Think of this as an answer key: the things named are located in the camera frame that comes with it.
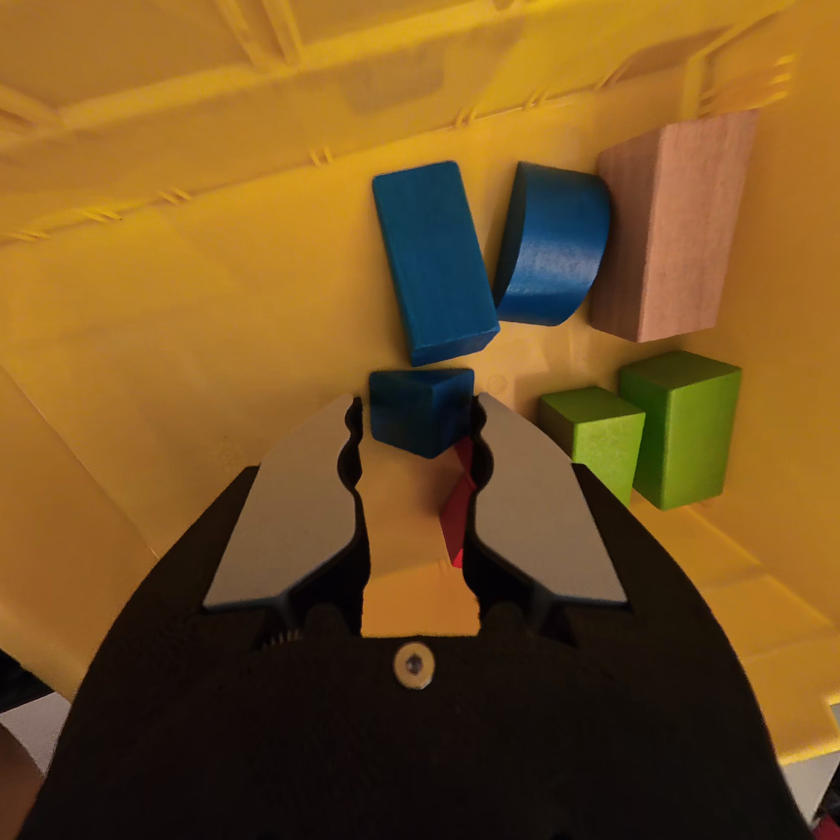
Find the green wooden block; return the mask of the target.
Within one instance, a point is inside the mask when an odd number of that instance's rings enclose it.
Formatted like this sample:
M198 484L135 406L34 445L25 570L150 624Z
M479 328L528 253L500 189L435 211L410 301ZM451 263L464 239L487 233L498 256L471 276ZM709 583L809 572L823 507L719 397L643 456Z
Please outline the green wooden block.
M597 385L543 394L538 401L539 428L625 506L632 498L645 421L644 409Z
M622 399L645 414L633 488L661 511L724 488L742 368L676 350L618 372Z

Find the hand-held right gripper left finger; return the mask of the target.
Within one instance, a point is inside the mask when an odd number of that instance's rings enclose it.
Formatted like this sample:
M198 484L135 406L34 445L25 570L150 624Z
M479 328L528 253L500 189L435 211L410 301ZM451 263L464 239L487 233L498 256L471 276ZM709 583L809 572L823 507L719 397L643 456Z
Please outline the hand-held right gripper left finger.
M357 489L363 404L342 395L261 459L207 594L210 611L362 609L370 543Z

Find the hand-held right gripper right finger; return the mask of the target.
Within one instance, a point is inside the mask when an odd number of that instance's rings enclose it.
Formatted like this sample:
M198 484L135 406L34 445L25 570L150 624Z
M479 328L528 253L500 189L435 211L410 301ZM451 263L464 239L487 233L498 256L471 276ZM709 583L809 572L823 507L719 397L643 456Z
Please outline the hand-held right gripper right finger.
M471 422L463 569L479 603L626 604L567 454L489 393Z

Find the yellow plastic bin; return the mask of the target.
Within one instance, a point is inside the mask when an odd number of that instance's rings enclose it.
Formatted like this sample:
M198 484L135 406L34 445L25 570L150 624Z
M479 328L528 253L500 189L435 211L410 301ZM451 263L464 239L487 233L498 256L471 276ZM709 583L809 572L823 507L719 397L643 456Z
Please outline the yellow plastic bin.
M659 512L782 764L838 751L838 2L2 2L2 647L71 700L227 483L408 360L371 181L455 161L488 275L519 161L757 109L716 324L505 323L532 417L742 368L723 492Z

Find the blue half-cylinder block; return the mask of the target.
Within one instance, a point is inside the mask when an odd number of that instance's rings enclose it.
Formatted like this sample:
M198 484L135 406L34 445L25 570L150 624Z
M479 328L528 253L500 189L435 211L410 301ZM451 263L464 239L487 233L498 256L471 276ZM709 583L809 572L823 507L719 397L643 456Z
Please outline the blue half-cylinder block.
M560 326L601 267L612 220L601 177L518 163L492 296L502 322Z

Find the small blue wooden block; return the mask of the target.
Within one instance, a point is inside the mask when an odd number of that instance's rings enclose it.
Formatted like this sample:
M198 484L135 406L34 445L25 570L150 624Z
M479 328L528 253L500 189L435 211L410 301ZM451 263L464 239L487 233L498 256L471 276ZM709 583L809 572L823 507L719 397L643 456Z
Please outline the small blue wooden block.
M500 324L458 164L378 174L372 192L411 366L485 349Z
M474 386L470 368L373 371L373 438L426 459L438 457L469 436Z

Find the natural wooden block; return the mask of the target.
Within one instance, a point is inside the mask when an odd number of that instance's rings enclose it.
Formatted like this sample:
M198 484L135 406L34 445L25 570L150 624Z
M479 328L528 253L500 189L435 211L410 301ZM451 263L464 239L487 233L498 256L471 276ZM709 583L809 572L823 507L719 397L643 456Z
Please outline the natural wooden block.
M759 117L675 122L599 154L612 222L594 329L645 343L716 325Z

